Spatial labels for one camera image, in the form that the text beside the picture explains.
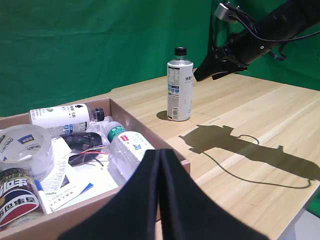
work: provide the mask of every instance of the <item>receipt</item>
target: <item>receipt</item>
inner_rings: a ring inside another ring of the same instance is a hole
[[[54,167],[50,174],[41,181],[44,192],[54,192],[60,189],[66,175],[70,147],[62,137],[52,140],[52,150],[54,154]]]

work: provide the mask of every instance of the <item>water bottle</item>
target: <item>water bottle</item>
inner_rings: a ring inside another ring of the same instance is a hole
[[[187,49],[176,47],[174,59],[167,63],[167,117],[170,120],[185,121],[191,117],[193,67],[187,59]]]
[[[138,167],[146,150],[155,148],[141,133],[127,131],[117,121],[104,126],[104,132],[110,142],[109,160],[113,161],[122,177],[127,181]]]
[[[71,104],[32,109],[30,123],[48,129],[52,138],[63,134],[85,132],[89,125],[105,119],[102,108],[90,109],[85,104]]]

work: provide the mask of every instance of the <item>paper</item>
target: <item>paper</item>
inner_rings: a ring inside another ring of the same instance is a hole
[[[82,178],[82,176],[69,164],[66,165],[65,170],[65,177],[63,178],[61,188],[56,191],[45,193],[53,211],[56,211],[61,206],[79,196],[90,184],[90,182],[84,180],[84,178]]]
[[[54,154],[54,167],[50,174],[41,181],[44,192],[53,192],[61,187],[71,149],[65,140],[59,137],[52,140],[52,152]]]
[[[118,187],[117,183],[108,171],[108,155],[100,154],[96,158],[102,162],[104,167],[102,167],[96,160],[92,160],[86,164],[74,167],[81,178],[86,179],[88,182],[93,184],[93,187],[87,192],[82,193],[66,203],[63,207],[59,208],[59,210],[106,193]]]

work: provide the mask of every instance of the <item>can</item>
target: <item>can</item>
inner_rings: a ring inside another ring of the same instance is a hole
[[[0,172],[0,231],[45,215],[29,171],[9,168]]]

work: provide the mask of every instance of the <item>wooden table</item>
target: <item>wooden table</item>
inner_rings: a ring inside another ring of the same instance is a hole
[[[207,79],[194,82],[184,122],[166,119],[166,77],[88,99],[102,97],[185,155],[212,200],[272,240],[284,237],[319,187],[319,91],[238,74]],[[161,239],[160,223],[156,232]]]

